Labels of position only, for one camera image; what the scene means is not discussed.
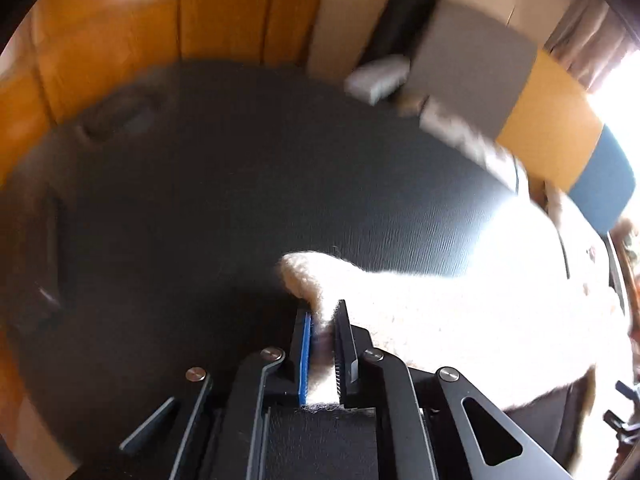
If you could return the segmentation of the beige window curtain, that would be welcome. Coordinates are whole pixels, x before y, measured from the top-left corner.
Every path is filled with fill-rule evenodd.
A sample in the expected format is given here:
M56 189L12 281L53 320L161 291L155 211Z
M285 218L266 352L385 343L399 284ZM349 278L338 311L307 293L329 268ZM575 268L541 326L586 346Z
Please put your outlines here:
M593 93L639 44L605 0L572 0L544 50Z

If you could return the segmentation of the cream knitted sweater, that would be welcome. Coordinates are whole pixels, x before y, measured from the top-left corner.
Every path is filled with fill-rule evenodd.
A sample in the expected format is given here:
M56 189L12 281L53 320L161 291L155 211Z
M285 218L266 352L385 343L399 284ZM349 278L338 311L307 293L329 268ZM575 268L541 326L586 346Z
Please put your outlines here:
M516 408L591 374L612 399L632 370L628 323L606 277L606 249L575 203L548 186L547 211L570 264L565 278L518 285L481 278L368 272L322 252L292 252L279 270L314 321L307 402L337 404L333 323L344 304L375 347L418 370L461 370L498 408Z

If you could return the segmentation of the zebra print pillow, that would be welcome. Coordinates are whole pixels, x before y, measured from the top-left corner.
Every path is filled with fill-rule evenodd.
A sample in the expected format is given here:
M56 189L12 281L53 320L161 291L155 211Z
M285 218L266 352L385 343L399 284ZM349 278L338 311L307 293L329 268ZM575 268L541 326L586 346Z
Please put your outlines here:
M521 161L450 112L434 96L427 98L422 107L420 127L492 174L512 192L530 199L528 177Z

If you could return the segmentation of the black leather ottoman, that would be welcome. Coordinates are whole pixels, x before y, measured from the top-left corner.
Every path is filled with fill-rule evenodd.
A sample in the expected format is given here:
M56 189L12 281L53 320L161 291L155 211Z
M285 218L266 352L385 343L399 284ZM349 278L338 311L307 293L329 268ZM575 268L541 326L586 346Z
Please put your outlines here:
M190 368L231 382L251 354L290 348L300 308L310 369L310 305L279 270L292 252L492 284L565 278L535 205L388 108L264 68L154 70L47 133L1 189L2 318L77 478L128 479L119 443L188 395ZM585 377L516 408L486 398L568 472ZM339 393L276 406L259 479L381 479L375 430Z

